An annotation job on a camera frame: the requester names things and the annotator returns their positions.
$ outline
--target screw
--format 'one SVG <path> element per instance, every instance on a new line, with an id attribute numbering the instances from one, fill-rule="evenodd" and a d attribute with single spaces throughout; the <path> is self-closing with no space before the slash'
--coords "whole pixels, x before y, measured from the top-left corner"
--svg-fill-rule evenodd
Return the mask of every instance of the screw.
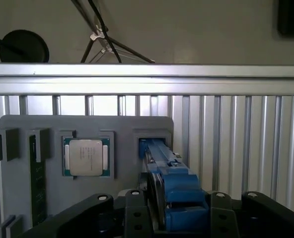
<path id="1" fill-rule="evenodd" d="M 254 192 L 250 192 L 248 195 L 251 197 L 257 197 L 257 194 L 255 194 Z"/>
<path id="2" fill-rule="evenodd" d="M 99 196 L 99 197 L 98 197 L 98 200 L 103 201 L 103 200 L 105 200 L 106 198 L 107 198 L 107 196 L 103 195 L 103 196 Z"/>
<path id="3" fill-rule="evenodd" d="M 223 193 L 217 193 L 216 196 L 217 197 L 225 197 L 225 195 Z"/>

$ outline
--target metal frame bar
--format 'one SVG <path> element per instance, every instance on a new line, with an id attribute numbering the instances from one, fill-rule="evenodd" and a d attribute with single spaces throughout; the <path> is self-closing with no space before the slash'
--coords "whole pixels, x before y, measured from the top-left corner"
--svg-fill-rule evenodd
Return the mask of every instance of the metal frame bar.
<path id="1" fill-rule="evenodd" d="M 294 95 L 294 66 L 0 64 L 0 95 Z"/>
<path id="2" fill-rule="evenodd" d="M 294 77 L 294 66 L 190 64 L 0 64 L 0 76 Z"/>

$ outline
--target gray holder slot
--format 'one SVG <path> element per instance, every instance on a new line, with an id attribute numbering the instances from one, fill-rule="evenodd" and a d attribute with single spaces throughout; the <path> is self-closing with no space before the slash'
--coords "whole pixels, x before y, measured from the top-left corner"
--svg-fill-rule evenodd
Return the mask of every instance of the gray holder slot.
<path id="1" fill-rule="evenodd" d="M 19 129 L 0 129 L 0 160 L 20 158 Z"/>
<path id="2" fill-rule="evenodd" d="M 42 162 L 51 156 L 50 150 L 50 129 L 38 128 L 28 132 L 36 137 L 36 161 Z"/>

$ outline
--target black cable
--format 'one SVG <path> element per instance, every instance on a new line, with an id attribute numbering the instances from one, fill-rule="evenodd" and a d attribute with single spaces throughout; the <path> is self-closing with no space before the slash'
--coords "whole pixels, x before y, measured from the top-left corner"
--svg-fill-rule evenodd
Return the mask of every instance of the black cable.
<path id="1" fill-rule="evenodd" d="M 122 62 L 121 58 L 119 57 L 119 54 L 117 52 L 117 50 L 115 49 L 112 41 L 109 39 L 108 35 L 107 35 L 107 31 L 106 31 L 106 28 L 105 28 L 105 24 L 104 24 L 104 21 L 103 21 L 103 18 L 101 16 L 101 14 L 99 13 L 98 9 L 96 8 L 93 0 L 88 0 L 88 3 L 90 4 L 91 8 L 93 9 L 94 13 L 96 14 L 98 20 L 99 20 L 99 23 L 101 24 L 101 27 L 102 27 L 102 32 L 104 34 L 104 37 L 105 39 L 107 40 L 107 43 L 110 45 L 110 47 L 112 48 L 112 51 L 113 53 L 115 54 L 117 60 L 119 63 Z"/>

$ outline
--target cpu processor chip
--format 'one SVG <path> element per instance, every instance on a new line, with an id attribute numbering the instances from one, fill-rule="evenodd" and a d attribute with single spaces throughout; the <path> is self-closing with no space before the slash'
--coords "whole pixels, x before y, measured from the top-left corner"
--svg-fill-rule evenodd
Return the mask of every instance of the cpu processor chip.
<path id="1" fill-rule="evenodd" d="M 103 143 L 101 140 L 71 140 L 69 169 L 72 176 L 100 176 L 103 173 Z"/>

